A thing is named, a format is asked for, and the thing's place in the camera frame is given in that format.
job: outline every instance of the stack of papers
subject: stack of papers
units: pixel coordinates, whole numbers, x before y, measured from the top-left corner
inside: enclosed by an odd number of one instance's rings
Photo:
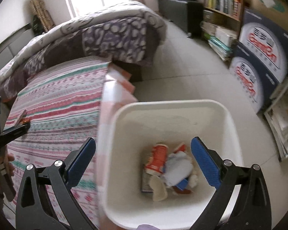
[[[228,60],[228,58],[231,56],[232,49],[226,46],[218,38],[212,36],[210,37],[208,43],[223,61]]]
[[[272,109],[272,124],[288,154],[288,96],[284,96]]]

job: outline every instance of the printed logo on box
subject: printed logo on box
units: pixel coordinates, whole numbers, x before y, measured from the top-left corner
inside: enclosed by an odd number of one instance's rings
[[[282,82],[287,74],[287,59],[276,36],[259,23],[242,27],[240,41]]]
[[[260,77],[255,68],[246,59],[235,57],[232,60],[230,72],[239,80],[252,107],[255,112],[258,112],[263,106],[264,97]]]

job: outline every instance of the white shelf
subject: white shelf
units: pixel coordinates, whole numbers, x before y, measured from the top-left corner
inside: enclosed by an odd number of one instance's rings
[[[285,157],[282,141],[280,140],[280,138],[276,132],[276,129],[274,128],[274,126],[272,124],[272,119],[271,119],[270,115],[268,114],[268,112],[265,112],[264,115],[265,115],[266,120],[268,121],[269,126],[272,130],[272,133],[274,135],[276,145],[277,145],[277,148],[278,148],[279,153],[280,153],[280,158],[281,158],[281,160],[284,160],[286,157]]]
[[[269,112],[273,109],[273,107],[282,99],[282,97],[285,95],[285,93],[288,91],[288,82],[285,85],[284,89],[282,90],[282,92],[280,93],[280,95],[277,97],[277,99],[275,99],[272,103],[272,105],[265,111],[264,115],[270,125],[270,128],[272,130],[272,133],[274,135],[274,138],[276,140],[276,144],[277,144],[277,148],[279,150],[280,153],[280,158],[281,160],[284,160],[286,158],[288,158],[288,151],[285,149],[282,141],[280,140],[280,137],[272,123],[272,118],[269,115]]]

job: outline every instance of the blue gripper pad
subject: blue gripper pad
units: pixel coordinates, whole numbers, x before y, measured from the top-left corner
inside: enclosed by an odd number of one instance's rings
[[[208,153],[207,147],[199,137],[191,141],[191,152],[210,186],[218,189],[221,185],[220,169]]]
[[[185,190],[185,188],[187,187],[189,181],[188,179],[183,179],[181,182],[179,182],[176,187],[179,188],[181,191]]]
[[[96,151],[96,143],[93,138],[88,138],[79,150],[75,151],[73,160],[67,164],[66,180],[69,188],[76,187],[82,178],[86,168]]]

